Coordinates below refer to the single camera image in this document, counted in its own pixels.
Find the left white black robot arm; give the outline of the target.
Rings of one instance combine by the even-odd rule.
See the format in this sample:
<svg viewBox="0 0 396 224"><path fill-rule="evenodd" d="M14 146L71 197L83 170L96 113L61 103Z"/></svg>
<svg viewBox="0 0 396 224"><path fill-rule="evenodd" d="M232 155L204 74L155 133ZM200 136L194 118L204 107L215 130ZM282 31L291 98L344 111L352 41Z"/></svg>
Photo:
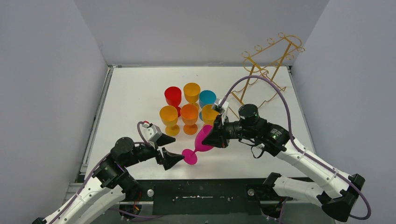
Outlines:
<svg viewBox="0 0 396 224"><path fill-rule="evenodd" d="M139 183L127 168L149 159L169 170L184 159L164 147L134 142L129 137L118 139L114 147L89 173L79 190L59 209L35 224L89 224L118 202L135 200Z"/></svg>

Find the gold wire glass rack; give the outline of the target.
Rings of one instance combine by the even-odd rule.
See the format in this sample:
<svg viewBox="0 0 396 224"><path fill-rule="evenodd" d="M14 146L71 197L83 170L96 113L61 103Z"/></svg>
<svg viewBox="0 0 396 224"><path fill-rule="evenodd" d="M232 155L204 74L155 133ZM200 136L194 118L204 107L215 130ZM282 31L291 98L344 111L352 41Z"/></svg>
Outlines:
<svg viewBox="0 0 396 224"><path fill-rule="evenodd" d="M229 97L237 106L248 103L252 97L249 91L258 83L253 76L260 76L269 80L276 89L269 87L268 93L259 97L258 108L264 108L269 103L279 98L280 91L285 93L286 84L281 84L278 73L283 66L296 58L299 53L305 52L304 42L296 35L287 35L283 32L276 38L268 38L266 44L257 44L254 50L242 52L243 68L247 71L248 79L238 84L230 93Z"/></svg>

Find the cyan wine glass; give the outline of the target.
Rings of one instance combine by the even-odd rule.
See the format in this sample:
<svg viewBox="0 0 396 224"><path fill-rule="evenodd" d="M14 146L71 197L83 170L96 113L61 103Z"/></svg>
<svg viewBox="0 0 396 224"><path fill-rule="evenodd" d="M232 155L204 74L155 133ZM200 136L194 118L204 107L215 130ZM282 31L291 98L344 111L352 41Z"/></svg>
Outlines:
<svg viewBox="0 0 396 224"><path fill-rule="evenodd" d="M199 113L199 118L203 120L202 118L202 111L204 110L204 106L210 105L209 106L209 111L212 114L216 114L217 112L212 109L214 102L216 101L217 97L216 94L211 91L211 90L204 90L199 94L199 106L201 108L201 112Z"/></svg>

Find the magenta wine glass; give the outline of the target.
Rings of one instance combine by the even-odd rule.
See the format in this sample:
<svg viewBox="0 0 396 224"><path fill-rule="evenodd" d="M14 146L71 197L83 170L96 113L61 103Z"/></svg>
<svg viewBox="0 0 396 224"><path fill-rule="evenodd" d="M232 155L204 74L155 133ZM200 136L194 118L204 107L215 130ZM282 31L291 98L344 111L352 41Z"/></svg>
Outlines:
<svg viewBox="0 0 396 224"><path fill-rule="evenodd" d="M184 161L189 165L195 165L198 161L198 157L196 155L197 152L207 152L213 149L212 146L204 145L202 141L212 130L212 125L204 125L201 130L198 132L195 141L194 141L194 150L192 149L184 149L182 151L182 155L184 156Z"/></svg>

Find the red wine glass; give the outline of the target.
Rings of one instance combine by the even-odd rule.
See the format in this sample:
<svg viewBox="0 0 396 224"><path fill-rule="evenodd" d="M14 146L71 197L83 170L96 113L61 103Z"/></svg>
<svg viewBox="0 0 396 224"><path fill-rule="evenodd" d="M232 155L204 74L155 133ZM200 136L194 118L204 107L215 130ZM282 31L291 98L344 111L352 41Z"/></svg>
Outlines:
<svg viewBox="0 0 396 224"><path fill-rule="evenodd" d="M164 96L167 104L175 107L178 113L178 117L180 117L181 108L179 105L182 101L182 92L180 88L176 86L168 87L164 92Z"/></svg>

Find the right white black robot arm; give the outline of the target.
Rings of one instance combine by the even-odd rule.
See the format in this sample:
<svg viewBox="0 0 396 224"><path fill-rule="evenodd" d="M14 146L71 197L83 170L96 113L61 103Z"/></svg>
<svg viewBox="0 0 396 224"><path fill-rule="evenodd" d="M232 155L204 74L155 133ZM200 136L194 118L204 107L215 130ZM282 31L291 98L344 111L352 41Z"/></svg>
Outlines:
<svg viewBox="0 0 396 224"><path fill-rule="evenodd" d="M227 116L216 117L213 127L203 139L203 145L226 148L231 139L248 140L251 148L283 160L310 178L299 181L271 173L263 185L264 196L275 200L291 197L321 207L331 218L346 222L359 198L365 178L340 171L306 149L294 136L279 125L261 118L254 104L239 108L240 119L230 122Z"/></svg>

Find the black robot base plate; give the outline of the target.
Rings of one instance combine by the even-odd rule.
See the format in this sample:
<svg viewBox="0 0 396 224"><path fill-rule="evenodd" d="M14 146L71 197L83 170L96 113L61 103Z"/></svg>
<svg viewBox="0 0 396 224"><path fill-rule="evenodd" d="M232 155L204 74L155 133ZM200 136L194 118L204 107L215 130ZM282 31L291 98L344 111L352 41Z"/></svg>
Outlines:
<svg viewBox="0 0 396 224"><path fill-rule="evenodd" d="M139 180L138 193L118 208L151 215L225 215L262 213L278 217L285 198L265 188L263 178Z"/></svg>

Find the yellow wine glass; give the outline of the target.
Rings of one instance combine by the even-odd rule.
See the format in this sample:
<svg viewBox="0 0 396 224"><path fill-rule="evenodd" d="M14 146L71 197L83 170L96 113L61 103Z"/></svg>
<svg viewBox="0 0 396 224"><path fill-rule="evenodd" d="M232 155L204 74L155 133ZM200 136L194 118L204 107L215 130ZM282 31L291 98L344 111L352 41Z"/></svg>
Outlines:
<svg viewBox="0 0 396 224"><path fill-rule="evenodd" d="M199 104L197 103L199 95L201 93L200 86L197 83L187 83L184 88L184 97L188 104L196 106L198 109Z"/></svg>
<svg viewBox="0 0 396 224"><path fill-rule="evenodd" d="M219 112L214 110L213 104L207 104L202 108L202 120L205 124L213 126L216 117L219 115Z"/></svg>
<svg viewBox="0 0 396 224"><path fill-rule="evenodd" d="M178 112L177 109L171 105L164 106L160 109L160 118L165 125L165 133L169 136L177 136L180 132L178 126Z"/></svg>

